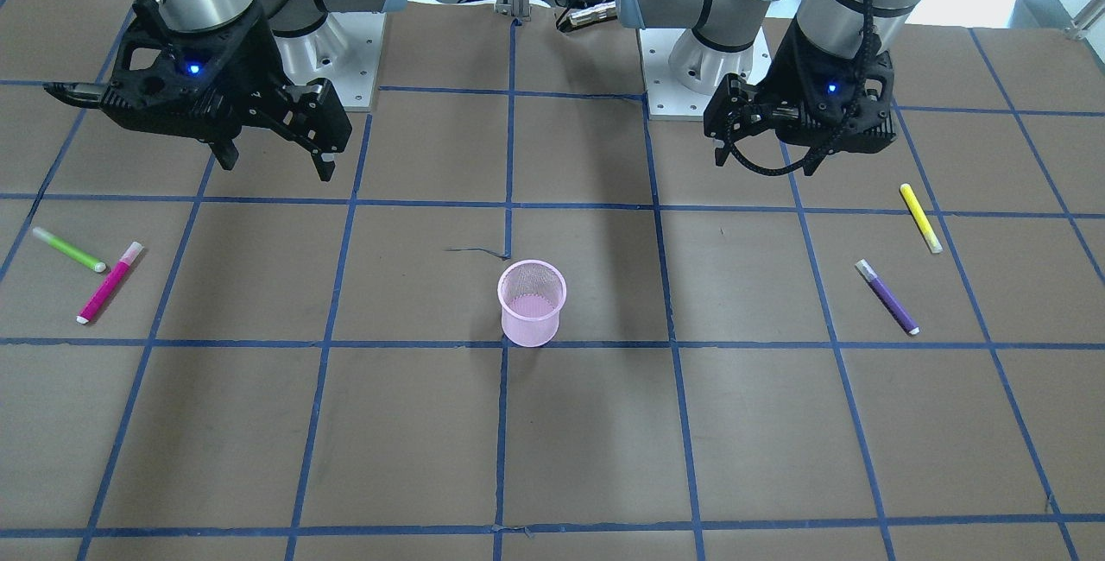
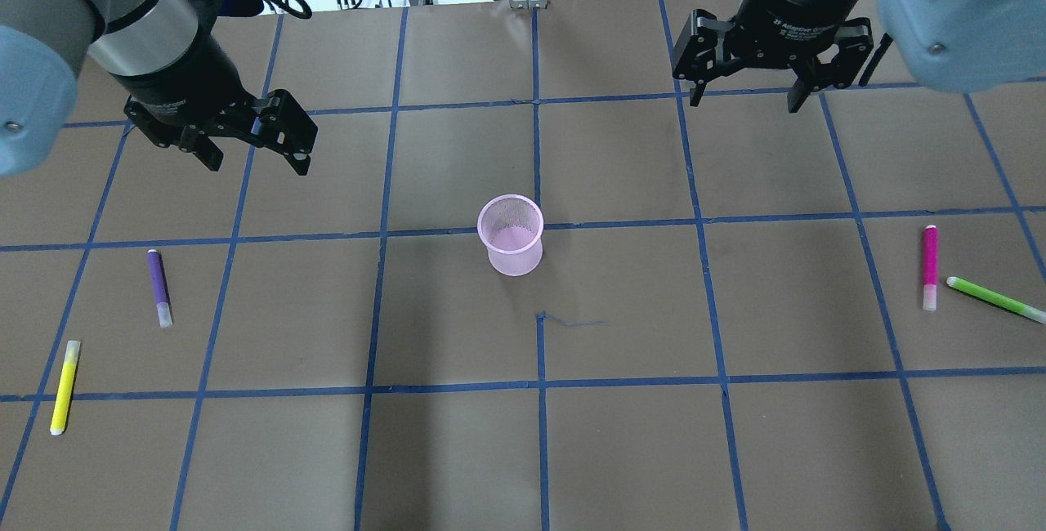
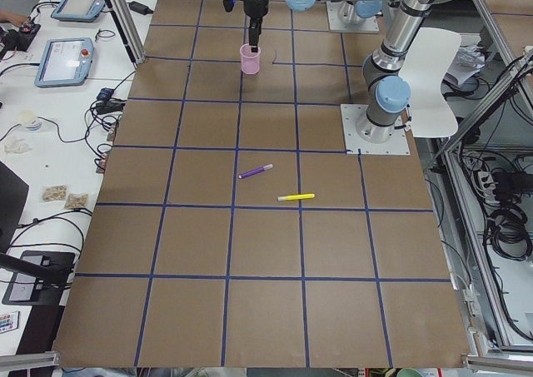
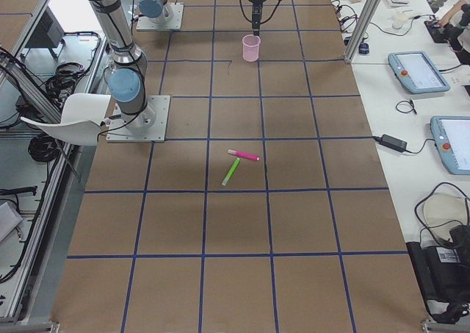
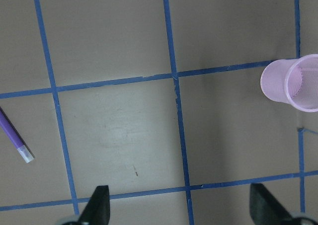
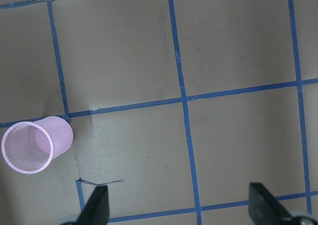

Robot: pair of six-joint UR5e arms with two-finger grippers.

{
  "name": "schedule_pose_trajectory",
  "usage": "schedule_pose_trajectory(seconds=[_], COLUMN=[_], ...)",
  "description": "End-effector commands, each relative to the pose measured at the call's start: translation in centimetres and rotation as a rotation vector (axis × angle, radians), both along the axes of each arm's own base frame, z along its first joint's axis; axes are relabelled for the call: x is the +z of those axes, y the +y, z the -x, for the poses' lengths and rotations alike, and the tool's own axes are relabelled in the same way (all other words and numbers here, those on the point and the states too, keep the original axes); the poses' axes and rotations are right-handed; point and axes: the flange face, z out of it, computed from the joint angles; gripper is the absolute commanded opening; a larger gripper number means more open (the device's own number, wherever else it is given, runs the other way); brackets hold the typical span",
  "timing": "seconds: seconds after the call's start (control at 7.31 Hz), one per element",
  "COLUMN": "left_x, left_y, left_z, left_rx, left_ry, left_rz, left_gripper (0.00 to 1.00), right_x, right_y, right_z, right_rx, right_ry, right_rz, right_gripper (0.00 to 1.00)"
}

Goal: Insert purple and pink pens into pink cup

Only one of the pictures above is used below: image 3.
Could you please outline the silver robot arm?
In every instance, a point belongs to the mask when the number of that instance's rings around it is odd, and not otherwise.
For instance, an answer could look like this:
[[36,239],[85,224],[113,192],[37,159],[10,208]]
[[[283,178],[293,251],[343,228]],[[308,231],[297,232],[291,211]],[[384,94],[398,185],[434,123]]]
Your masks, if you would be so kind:
[[[341,2],[343,0],[285,0],[293,11],[304,12],[317,2]],[[370,103],[365,115],[356,123],[358,135],[372,143],[389,139],[396,119],[406,109],[411,95],[408,84],[398,76],[406,54],[418,33],[421,23],[430,14],[435,3],[450,0],[382,0],[396,7],[392,24],[381,46],[363,63]]]

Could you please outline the person hand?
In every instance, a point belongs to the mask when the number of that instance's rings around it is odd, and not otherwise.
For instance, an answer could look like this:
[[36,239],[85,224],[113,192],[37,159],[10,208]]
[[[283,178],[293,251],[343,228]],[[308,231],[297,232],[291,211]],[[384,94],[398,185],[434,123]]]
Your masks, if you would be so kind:
[[9,23],[13,26],[20,27],[28,20],[28,16],[15,12],[9,12],[4,9],[0,9],[0,23]]

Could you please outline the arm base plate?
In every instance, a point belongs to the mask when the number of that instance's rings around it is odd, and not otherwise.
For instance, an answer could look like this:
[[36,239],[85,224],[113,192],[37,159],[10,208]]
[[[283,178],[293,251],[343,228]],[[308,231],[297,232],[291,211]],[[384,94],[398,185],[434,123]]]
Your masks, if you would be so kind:
[[373,125],[365,104],[341,104],[341,121],[347,155],[409,156],[401,116],[392,126]]
[[382,2],[360,0],[357,2],[328,2],[326,4],[329,30],[332,32],[378,33],[376,15]]

